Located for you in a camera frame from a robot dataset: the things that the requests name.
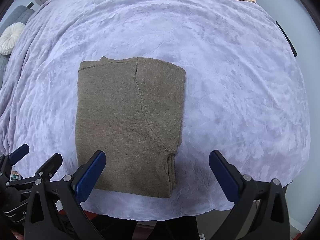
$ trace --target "plush blanket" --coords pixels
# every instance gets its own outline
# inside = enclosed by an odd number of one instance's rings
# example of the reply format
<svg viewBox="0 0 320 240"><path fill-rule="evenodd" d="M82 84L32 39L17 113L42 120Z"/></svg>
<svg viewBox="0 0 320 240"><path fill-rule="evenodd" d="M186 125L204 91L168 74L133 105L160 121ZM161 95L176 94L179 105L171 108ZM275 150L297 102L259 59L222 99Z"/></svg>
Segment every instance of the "plush blanket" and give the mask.
<svg viewBox="0 0 320 240"><path fill-rule="evenodd" d="M93 190L84 209L166 220L232 207L208 157L220 150L241 173L289 183L308 160L310 124L301 71L274 20L238 0L50 0L26 24L0 90L0 151L23 143L23 176L55 152L78 168L75 145L82 61L149 57L186 71L182 143L170 198Z"/></svg>

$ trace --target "gray sofa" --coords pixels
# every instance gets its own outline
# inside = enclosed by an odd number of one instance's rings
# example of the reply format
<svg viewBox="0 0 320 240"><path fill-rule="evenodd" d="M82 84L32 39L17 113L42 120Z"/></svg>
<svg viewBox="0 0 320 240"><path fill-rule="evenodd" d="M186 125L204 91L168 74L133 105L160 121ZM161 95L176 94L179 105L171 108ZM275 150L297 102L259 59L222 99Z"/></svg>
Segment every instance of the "gray sofa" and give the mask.
<svg viewBox="0 0 320 240"><path fill-rule="evenodd" d="M8 16L8 18L0 26L0 36L4 32L4 30L11 24L14 24L17 22L26 24L28 19L34 12L35 11L33 9L29 9L23 5L20 5L17 8L15 8L14 11ZM10 58L10 55L4 56L0 54L0 88L2 87L3 75L7 67L9 58Z"/></svg>

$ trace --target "knit fabric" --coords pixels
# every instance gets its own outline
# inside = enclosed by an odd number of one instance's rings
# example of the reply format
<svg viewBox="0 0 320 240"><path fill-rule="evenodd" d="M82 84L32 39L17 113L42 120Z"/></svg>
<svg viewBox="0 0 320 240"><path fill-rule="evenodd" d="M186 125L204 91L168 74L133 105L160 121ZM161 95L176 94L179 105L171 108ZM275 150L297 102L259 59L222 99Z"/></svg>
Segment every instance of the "knit fabric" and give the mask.
<svg viewBox="0 0 320 240"><path fill-rule="evenodd" d="M157 59L102 57L80 64L78 163L96 150L107 157L95 188L170 197L184 84L182 68Z"/></svg>

